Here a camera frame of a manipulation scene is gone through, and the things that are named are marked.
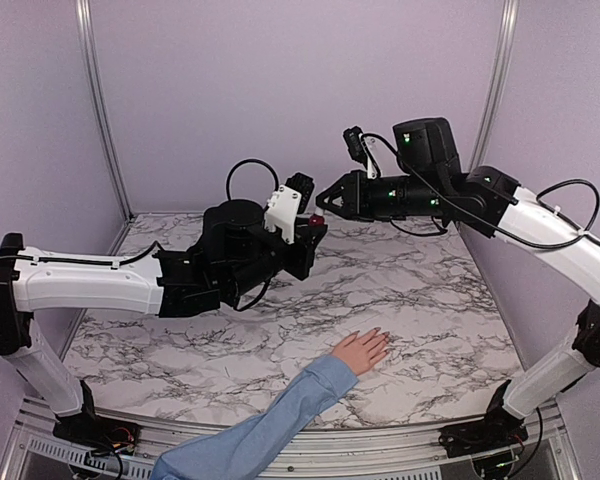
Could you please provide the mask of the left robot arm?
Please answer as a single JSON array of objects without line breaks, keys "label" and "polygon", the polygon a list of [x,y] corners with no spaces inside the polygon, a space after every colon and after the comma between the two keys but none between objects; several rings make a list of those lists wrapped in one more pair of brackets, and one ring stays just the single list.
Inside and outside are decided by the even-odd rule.
[{"label": "left robot arm", "polygon": [[0,356],[47,401],[59,426],[86,445],[105,438],[85,382],[53,352],[33,317],[38,310],[104,309],[191,318],[267,290],[286,272],[309,276],[327,232],[323,218],[296,205],[260,207],[229,200],[203,215],[197,242],[184,251],[153,243],[135,256],[69,255],[27,247],[20,233],[0,245]]}]

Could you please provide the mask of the mannequin hand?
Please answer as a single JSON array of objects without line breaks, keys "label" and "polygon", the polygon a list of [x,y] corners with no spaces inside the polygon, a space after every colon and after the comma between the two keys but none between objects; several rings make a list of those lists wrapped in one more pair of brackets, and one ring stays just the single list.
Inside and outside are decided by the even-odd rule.
[{"label": "mannequin hand", "polygon": [[341,360],[356,376],[371,371],[389,353],[389,333],[373,328],[353,332],[341,340],[330,355]]}]

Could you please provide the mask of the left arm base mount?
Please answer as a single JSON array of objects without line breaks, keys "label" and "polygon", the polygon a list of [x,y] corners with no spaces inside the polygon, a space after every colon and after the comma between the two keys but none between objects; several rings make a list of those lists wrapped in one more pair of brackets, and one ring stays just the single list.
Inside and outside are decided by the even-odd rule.
[{"label": "left arm base mount", "polygon": [[96,450],[96,456],[105,453],[133,454],[139,433],[138,424],[111,418],[101,418],[94,425],[86,426],[57,421],[53,428],[55,437],[91,447]]}]

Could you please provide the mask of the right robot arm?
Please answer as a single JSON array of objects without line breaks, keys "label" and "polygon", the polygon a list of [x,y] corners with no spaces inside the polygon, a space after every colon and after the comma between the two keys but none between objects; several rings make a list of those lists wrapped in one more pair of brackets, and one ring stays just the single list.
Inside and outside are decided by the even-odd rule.
[{"label": "right robot arm", "polygon": [[562,274],[589,297],[576,330],[521,376],[506,381],[480,420],[451,425],[441,442],[495,448],[544,401],[600,369],[600,239],[533,193],[488,166],[461,169],[450,123],[443,117],[394,125],[402,175],[354,170],[316,198],[318,207],[352,221],[431,217],[463,223],[487,238],[517,246]]}]

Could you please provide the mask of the blue sleeved forearm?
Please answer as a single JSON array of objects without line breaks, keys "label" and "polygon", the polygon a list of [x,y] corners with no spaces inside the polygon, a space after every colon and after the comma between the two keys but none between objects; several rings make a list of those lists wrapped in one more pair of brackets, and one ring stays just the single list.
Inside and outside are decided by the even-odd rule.
[{"label": "blue sleeved forearm", "polygon": [[254,479],[316,416],[358,383],[341,360],[325,355],[305,367],[258,415],[162,453],[153,479]]}]

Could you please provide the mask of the red nail polish bottle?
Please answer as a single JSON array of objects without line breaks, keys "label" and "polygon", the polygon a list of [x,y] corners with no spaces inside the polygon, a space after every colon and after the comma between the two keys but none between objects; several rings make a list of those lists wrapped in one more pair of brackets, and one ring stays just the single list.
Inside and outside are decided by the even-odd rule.
[{"label": "red nail polish bottle", "polygon": [[324,210],[316,208],[309,218],[310,226],[323,226],[325,224]]}]

